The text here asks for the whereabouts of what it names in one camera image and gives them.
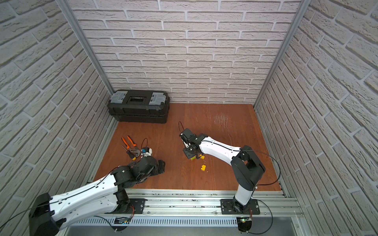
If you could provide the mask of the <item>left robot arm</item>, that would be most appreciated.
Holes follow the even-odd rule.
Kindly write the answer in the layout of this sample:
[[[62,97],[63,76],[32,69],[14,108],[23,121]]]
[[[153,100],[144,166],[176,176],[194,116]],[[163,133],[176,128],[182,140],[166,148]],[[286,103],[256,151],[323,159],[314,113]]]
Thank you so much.
[[[165,162],[145,156],[138,162],[114,168],[108,175],[73,191],[39,195],[29,213],[31,236],[55,236],[80,220],[104,213],[135,212],[126,189],[163,174]]]

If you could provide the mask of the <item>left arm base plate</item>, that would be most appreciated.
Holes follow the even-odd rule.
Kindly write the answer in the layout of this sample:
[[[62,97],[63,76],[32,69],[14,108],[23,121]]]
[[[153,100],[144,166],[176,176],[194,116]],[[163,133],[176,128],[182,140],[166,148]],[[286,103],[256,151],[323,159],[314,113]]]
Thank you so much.
[[[146,199],[144,198],[131,198],[128,201],[123,201],[120,203],[114,211],[112,211],[112,214],[142,214]]]

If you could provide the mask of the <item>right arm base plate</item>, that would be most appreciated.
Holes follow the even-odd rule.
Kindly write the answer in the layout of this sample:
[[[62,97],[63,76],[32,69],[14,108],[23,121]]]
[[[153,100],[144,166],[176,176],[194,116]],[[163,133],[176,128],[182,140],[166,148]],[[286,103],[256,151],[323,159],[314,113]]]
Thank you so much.
[[[221,199],[220,200],[220,209],[223,215],[231,214],[248,214],[260,215],[260,209],[258,201],[256,199],[250,199],[247,205],[242,205],[235,199]]]

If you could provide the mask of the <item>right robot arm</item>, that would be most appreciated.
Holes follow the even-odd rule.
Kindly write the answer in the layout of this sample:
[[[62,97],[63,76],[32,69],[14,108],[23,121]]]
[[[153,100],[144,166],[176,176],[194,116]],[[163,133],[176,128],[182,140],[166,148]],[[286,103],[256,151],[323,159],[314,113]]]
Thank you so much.
[[[231,205],[233,211],[242,214],[252,200],[253,191],[265,173],[265,166],[249,146],[234,147],[205,135],[195,135],[189,129],[180,134],[185,147],[184,154],[188,159],[199,154],[216,157],[232,167],[239,184]]]

